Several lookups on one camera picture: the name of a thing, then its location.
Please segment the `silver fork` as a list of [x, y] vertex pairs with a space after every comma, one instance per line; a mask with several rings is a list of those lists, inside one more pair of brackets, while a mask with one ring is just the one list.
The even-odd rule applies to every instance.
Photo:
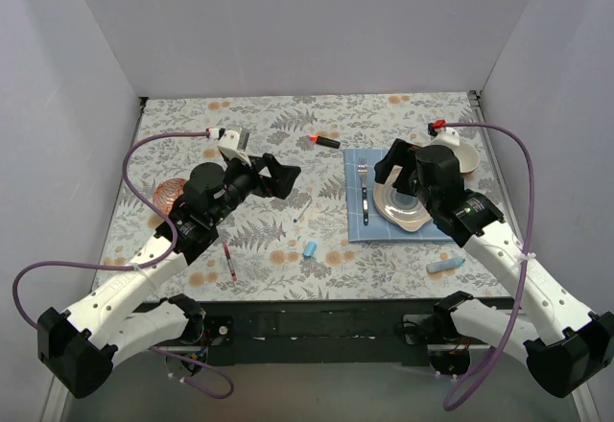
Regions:
[[367, 193], [367, 175], [368, 175], [368, 167], [366, 164], [365, 158], [360, 158], [358, 160], [358, 175], [361, 181], [361, 192], [362, 192], [362, 212], [363, 212], [363, 224], [369, 224], [369, 214], [368, 214], [368, 193]]

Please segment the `white thin pen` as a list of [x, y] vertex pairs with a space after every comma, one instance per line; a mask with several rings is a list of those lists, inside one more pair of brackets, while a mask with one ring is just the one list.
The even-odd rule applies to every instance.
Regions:
[[299, 210], [299, 212], [294, 216], [293, 218], [293, 223], [298, 223], [300, 221], [300, 219], [302, 218], [302, 216], [304, 215], [304, 213], [307, 211], [307, 209], [309, 208], [309, 206], [312, 204], [313, 202], [313, 198], [309, 198], [307, 200], [307, 202], [301, 207], [301, 209]]

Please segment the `red white cup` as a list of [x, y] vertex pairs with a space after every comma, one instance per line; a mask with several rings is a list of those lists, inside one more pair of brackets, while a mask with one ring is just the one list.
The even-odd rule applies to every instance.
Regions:
[[480, 164], [479, 153], [470, 144], [460, 142], [454, 149], [454, 155], [460, 163], [460, 172], [463, 175], [474, 172]]

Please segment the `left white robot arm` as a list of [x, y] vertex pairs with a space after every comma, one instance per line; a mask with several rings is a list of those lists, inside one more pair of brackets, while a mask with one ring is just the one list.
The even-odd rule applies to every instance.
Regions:
[[190, 174], [154, 235], [130, 262], [63, 312], [47, 309], [37, 320], [41, 362], [76, 398], [96, 391], [114, 366], [153, 345], [203, 336], [205, 312], [184, 294], [163, 299], [147, 313], [136, 308], [157, 288], [196, 261], [219, 237], [217, 227], [250, 195], [285, 199], [301, 170], [273, 155], [233, 158], [224, 166], [202, 163]]

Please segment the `pink pen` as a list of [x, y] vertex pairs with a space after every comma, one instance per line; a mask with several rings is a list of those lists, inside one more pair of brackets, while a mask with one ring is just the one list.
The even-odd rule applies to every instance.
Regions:
[[223, 249], [224, 249], [224, 257], [226, 259], [226, 263], [227, 263], [227, 266], [228, 266], [231, 278], [232, 278], [233, 282], [236, 283], [236, 282], [238, 282], [238, 276], [237, 276], [237, 273], [236, 273], [236, 269], [235, 269], [235, 267], [233, 265], [233, 260], [231, 258], [231, 254], [230, 254], [230, 251], [229, 251], [229, 246], [226, 243], [226, 241], [223, 241]]

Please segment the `light blue marker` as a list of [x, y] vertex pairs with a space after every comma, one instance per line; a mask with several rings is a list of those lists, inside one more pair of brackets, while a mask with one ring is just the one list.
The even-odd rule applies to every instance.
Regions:
[[440, 260], [426, 266], [426, 271], [429, 274], [434, 274], [438, 272], [443, 272], [447, 270], [455, 270], [460, 268], [465, 262], [464, 258], [455, 257], [446, 260]]

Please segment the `beige ceramic plate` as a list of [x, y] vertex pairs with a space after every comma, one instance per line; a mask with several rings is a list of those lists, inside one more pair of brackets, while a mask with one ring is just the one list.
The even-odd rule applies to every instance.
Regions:
[[395, 166], [383, 184], [375, 183], [373, 200], [378, 212], [405, 231], [416, 232], [432, 221], [418, 198], [404, 195], [392, 187], [401, 168]]

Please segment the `blue checkered cloth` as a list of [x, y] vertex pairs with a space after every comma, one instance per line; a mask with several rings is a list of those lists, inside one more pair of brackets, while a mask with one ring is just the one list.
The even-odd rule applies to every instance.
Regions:
[[[408, 232], [386, 220], [377, 210], [373, 200], [374, 165], [387, 153], [386, 149], [346, 149], [343, 153], [348, 240], [351, 243], [447, 243], [451, 238], [437, 229], [433, 221], [416, 232]], [[367, 193], [369, 224], [363, 224], [361, 181], [358, 160], [366, 159], [368, 167]]]

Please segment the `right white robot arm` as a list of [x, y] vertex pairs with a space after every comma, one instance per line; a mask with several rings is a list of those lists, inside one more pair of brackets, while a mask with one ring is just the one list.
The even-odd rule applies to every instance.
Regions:
[[397, 172], [393, 188], [417, 198], [436, 227], [488, 269], [526, 316], [520, 321], [468, 293], [453, 293], [436, 308], [434, 329], [441, 340], [469, 336], [488, 343], [494, 356], [507, 353], [525, 363], [534, 380], [559, 398], [612, 363], [612, 313], [595, 313], [524, 251], [494, 203], [465, 188], [451, 149], [397, 139], [374, 171], [378, 184]]

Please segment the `orange patterned bowl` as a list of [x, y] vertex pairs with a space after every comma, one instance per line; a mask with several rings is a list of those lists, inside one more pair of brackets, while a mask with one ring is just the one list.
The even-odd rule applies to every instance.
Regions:
[[153, 193], [153, 205], [164, 215], [169, 215], [175, 201], [182, 195], [187, 182], [184, 178], [171, 178], [160, 183]]

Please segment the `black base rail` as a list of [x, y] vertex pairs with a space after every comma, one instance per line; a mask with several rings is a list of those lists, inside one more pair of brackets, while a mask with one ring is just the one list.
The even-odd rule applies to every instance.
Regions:
[[192, 343], [163, 341], [203, 354], [214, 366], [269, 363], [399, 363], [461, 375], [473, 340], [437, 331], [432, 300], [205, 303]]

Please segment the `light blue marker cap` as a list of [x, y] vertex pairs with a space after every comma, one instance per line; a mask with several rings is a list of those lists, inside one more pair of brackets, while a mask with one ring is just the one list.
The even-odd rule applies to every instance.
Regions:
[[311, 259], [315, 255], [317, 247], [318, 246], [315, 242], [313, 241], [309, 242], [303, 250], [303, 253], [302, 253], [303, 257], [305, 259]]

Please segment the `orange black highlighter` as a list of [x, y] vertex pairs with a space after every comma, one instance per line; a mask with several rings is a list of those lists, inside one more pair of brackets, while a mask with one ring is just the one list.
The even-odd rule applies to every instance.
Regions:
[[337, 150], [341, 146], [341, 142], [335, 139], [330, 139], [324, 136], [313, 135], [309, 139], [316, 145], [321, 145], [326, 148]]

